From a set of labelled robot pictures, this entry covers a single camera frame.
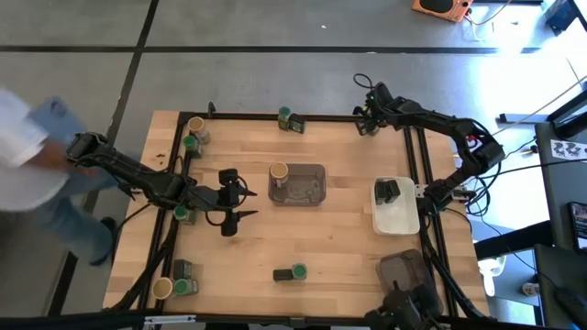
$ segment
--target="small green cup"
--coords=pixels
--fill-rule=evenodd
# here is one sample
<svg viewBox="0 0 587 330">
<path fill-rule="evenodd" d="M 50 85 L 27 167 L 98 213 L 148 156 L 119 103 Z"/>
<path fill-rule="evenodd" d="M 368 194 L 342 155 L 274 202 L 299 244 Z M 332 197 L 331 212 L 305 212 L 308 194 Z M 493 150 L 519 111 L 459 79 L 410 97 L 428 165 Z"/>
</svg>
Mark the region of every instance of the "small green cup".
<svg viewBox="0 0 587 330">
<path fill-rule="evenodd" d="M 308 276 L 308 268 L 305 264 L 294 264 L 292 266 L 292 273 L 294 280 L 305 280 Z"/>
<path fill-rule="evenodd" d="M 183 146 L 193 158 L 202 157 L 202 144 L 197 137 L 189 135 L 183 138 Z"/>
<path fill-rule="evenodd" d="M 195 224 L 195 212 L 190 211 L 185 205 L 178 205 L 173 209 L 173 216 L 181 223 L 187 225 Z"/>
<path fill-rule="evenodd" d="M 279 129 L 289 129 L 289 120 L 291 114 L 292 110 L 290 110 L 290 108 L 288 108 L 287 106 L 282 106 L 281 108 L 279 108 L 279 114 L 277 115 L 277 124 L 279 125 Z"/>
<path fill-rule="evenodd" d="M 178 296 L 190 295 L 198 293 L 197 280 L 179 279 L 173 284 L 173 291 Z"/>
</svg>

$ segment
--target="concrete floor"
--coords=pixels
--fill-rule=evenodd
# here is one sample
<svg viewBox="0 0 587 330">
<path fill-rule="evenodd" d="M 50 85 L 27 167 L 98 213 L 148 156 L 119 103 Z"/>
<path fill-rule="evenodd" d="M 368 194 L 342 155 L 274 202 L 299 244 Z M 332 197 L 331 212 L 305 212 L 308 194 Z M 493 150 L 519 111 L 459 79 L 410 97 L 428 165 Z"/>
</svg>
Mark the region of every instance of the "concrete floor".
<svg viewBox="0 0 587 330">
<path fill-rule="evenodd" d="M 134 46 L 149 5 L 149 0 L 0 0 L 0 49 L 5 45 Z M 481 20 L 498 7 L 474 5 L 473 16 Z M 388 46 L 418 47 L 422 53 L 146 53 L 116 146 L 140 153 L 153 110 L 204 111 L 209 101 L 222 112 L 273 112 L 288 105 L 305 114 L 348 114 L 362 104 L 365 93 L 352 82 L 356 72 L 385 81 L 392 94 L 443 113 L 476 118 L 494 131 L 497 114 L 532 112 L 587 72 L 577 64 L 584 49 L 561 52 L 562 41 L 565 50 L 572 41 L 564 34 L 554 38 L 544 27 L 545 8 L 510 5 L 493 27 L 479 29 L 489 39 L 475 41 L 466 22 L 452 24 L 413 12 L 402 0 L 161 0 L 148 46 Z M 430 47 L 499 51 L 431 54 L 446 50 Z M 522 48 L 534 47 L 543 50 L 519 54 Z M 131 57 L 132 53 L 2 51 L 0 83 L 32 105 L 59 95 L 90 129 L 106 132 Z M 554 104 L 545 112 L 555 108 Z M 517 127 L 499 140 L 507 141 L 506 149 L 512 150 L 532 137 L 529 127 Z M 537 156 L 512 157 L 504 167 L 532 162 Z M 488 222 L 518 228 L 548 218 L 540 171 L 518 173 L 493 186 Z M 533 185 L 522 186 L 525 180 Z M 536 207 L 519 207 L 526 202 Z M 94 213 L 122 219 L 126 207 L 127 198 L 121 193 L 103 192 Z M 40 315 L 64 251 L 26 219 L 19 220 L 0 225 L 0 231 L 10 236 L 0 243 L 0 315 Z M 64 312 L 98 311 L 109 271 L 106 265 L 98 269 L 78 265 Z M 31 282 L 39 294 L 22 295 L 18 288 Z"/>
</svg>

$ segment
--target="person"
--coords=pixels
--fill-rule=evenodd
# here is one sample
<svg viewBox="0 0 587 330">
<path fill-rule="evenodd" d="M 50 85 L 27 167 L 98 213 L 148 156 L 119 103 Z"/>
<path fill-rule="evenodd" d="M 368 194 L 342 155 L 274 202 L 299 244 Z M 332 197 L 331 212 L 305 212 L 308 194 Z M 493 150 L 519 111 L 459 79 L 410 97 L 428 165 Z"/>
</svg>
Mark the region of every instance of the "person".
<svg viewBox="0 0 587 330">
<path fill-rule="evenodd" d="M 116 222 L 98 221 L 72 197 L 114 187 L 116 180 L 101 169 L 74 167 L 65 159 L 65 143 L 51 138 L 30 117 L 29 106 L 2 88 L 0 116 L 0 210 L 31 214 L 80 260 L 103 264 L 113 250 Z"/>
</svg>

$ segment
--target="orange device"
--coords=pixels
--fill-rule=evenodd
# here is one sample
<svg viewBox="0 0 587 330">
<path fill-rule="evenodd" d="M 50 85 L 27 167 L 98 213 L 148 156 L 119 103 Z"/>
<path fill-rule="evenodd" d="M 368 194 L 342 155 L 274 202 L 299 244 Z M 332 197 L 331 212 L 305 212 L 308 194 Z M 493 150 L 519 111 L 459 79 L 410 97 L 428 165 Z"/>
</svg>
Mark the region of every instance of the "orange device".
<svg viewBox="0 0 587 330">
<path fill-rule="evenodd" d="M 472 0 L 414 0 L 412 9 L 453 22 L 460 22 L 471 7 Z"/>
</svg>

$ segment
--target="white container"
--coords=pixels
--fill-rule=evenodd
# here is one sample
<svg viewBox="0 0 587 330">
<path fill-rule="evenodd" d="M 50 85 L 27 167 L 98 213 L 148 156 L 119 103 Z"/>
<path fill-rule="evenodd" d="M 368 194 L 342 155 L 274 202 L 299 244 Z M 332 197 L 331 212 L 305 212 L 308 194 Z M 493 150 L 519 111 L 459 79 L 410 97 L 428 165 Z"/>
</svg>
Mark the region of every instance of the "white container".
<svg viewBox="0 0 587 330">
<path fill-rule="evenodd" d="M 395 180 L 400 195 L 392 203 L 375 203 L 375 182 Z M 420 230 L 415 185 L 405 177 L 377 177 L 371 186 L 373 230 L 377 235 L 413 235 Z"/>
</svg>

